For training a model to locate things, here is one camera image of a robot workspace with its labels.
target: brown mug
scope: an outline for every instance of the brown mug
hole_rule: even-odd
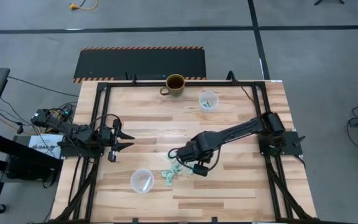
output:
[[[167,78],[165,84],[166,86],[160,89],[161,95],[180,96],[185,89],[185,78],[179,74],[173,74]]]

